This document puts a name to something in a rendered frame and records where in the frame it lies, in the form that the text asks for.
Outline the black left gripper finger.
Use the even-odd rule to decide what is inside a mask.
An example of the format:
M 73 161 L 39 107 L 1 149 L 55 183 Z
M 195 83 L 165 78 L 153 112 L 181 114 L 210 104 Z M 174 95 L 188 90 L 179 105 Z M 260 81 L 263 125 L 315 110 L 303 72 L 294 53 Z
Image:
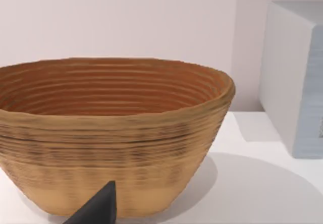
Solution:
M 116 224 L 116 182 L 109 181 L 63 224 Z

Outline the brown woven basket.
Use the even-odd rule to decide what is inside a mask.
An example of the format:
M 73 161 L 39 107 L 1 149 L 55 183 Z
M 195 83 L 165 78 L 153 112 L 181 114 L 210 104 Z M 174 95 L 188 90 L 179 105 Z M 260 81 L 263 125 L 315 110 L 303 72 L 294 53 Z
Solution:
M 118 217 L 152 215 L 194 176 L 235 91 L 227 73 L 175 60 L 0 66 L 0 167 L 50 214 L 72 215 L 114 181 Z

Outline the pale blue box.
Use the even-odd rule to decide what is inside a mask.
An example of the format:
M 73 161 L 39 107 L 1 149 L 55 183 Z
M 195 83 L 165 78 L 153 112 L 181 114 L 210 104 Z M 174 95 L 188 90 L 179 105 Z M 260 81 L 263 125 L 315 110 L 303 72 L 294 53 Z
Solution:
M 259 100 L 292 157 L 323 159 L 323 1 L 269 5 Z

